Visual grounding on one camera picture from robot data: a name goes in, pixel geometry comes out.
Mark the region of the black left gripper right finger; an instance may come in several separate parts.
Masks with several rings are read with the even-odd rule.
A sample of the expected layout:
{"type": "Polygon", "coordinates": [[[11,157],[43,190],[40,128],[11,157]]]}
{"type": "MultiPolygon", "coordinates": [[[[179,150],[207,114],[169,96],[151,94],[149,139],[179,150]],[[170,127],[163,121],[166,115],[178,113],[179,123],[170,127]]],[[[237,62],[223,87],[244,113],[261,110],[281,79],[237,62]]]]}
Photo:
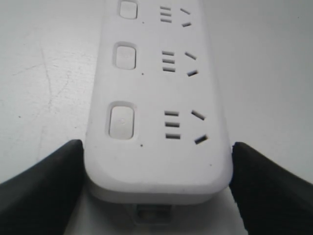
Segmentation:
{"type": "Polygon", "coordinates": [[[229,184],[249,235],[311,235],[313,185],[236,142],[229,184]]]}

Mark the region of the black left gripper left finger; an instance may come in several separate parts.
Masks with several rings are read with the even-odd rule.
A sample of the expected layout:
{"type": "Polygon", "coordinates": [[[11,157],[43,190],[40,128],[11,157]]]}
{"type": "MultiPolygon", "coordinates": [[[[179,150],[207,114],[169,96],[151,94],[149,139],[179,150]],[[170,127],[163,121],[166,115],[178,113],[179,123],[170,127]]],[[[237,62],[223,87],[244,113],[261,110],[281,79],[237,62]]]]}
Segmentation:
{"type": "Polygon", "coordinates": [[[62,235],[84,184],[84,149],[70,140],[0,185],[2,235],[62,235]]]}

